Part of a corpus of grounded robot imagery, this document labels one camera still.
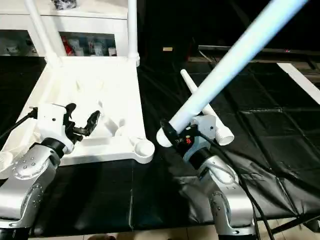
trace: table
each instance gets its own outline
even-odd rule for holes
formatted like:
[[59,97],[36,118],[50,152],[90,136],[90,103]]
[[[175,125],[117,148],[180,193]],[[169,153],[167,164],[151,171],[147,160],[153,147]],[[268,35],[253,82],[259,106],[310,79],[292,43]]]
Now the table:
[[[20,72],[25,74],[28,61],[19,61]],[[37,61],[32,63],[36,73],[35,69],[43,68],[43,60]],[[8,69],[13,62],[0,58],[0,63],[8,66],[1,68],[1,75],[12,79]],[[35,236],[213,222],[208,200],[197,189],[195,171],[173,149],[156,142],[159,120],[170,119],[190,95],[179,73],[182,67],[196,84],[211,71],[208,63],[199,62],[142,62],[138,68],[145,131],[156,146],[153,160],[149,164],[127,159],[59,167],[45,192],[33,229]],[[1,92],[8,86],[13,89],[9,80],[1,83]],[[19,112],[22,101],[14,103],[12,99],[2,97],[1,101]],[[278,65],[252,63],[211,106],[234,133],[234,142],[225,150],[268,219],[320,214],[320,107],[304,90]],[[3,116],[9,111],[6,108]]]

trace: white tube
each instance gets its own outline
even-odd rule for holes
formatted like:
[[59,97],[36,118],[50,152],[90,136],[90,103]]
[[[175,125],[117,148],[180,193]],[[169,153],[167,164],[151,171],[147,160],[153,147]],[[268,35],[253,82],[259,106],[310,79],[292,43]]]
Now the white tube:
[[[206,77],[169,123],[181,133],[191,119],[248,64],[250,60],[280,31],[308,0],[272,0],[237,40],[228,53]],[[158,143],[170,147],[162,129],[156,135]]]
[[[198,87],[190,77],[190,75],[187,73],[185,69],[182,69],[180,71],[186,85],[188,86],[189,90],[193,94],[195,91],[197,91]],[[219,116],[216,114],[216,112],[213,110],[213,108],[207,104],[203,109],[202,112],[204,115],[212,115],[215,116],[215,139],[218,142],[220,146],[225,146],[230,144],[234,139],[235,136],[231,132],[231,130],[223,124],[223,122],[220,120]]]
[[57,56],[56,52],[54,51],[54,48],[52,47],[52,43],[48,38],[46,28],[41,20],[34,0],[24,0],[24,4],[27,10],[29,11],[34,28],[44,47],[46,61],[53,67],[60,66],[60,58]]
[[140,65],[138,53],[138,30],[137,30],[137,0],[128,0],[128,58],[136,61],[136,66]]

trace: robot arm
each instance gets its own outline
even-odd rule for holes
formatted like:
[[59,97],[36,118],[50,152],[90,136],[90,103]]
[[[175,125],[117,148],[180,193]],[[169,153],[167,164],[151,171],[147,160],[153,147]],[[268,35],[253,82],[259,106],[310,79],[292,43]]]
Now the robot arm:
[[44,191],[53,181],[64,154],[95,129],[100,112],[94,112],[87,125],[75,127],[70,121],[74,103],[66,107],[43,104],[33,109],[43,141],[34,143],[12,165],[9,178],[0,187],[0,240],[27,239]]
[[209,198],[215,229],[220,239],[255,239],[254,209],[246,192],[239,185],[235,171],[218,154],[212,154],[210,143],[199,133],[215,138],[216,118],[196,116],[181,134],[167,121],[161,128],[170,143],[197,171],[201,189]]
[[163,121],[156,139],[173,146],[197,171],[207,194],[220,239],[253,238],[253,206],[249,191],[239,185],[237,175],[219,155],[209,152],[215,138],[214,116],[197,116],[248,62],[281,30],[308,0],[271,0],[228,53],[215,66],[196,92],[169,122]]

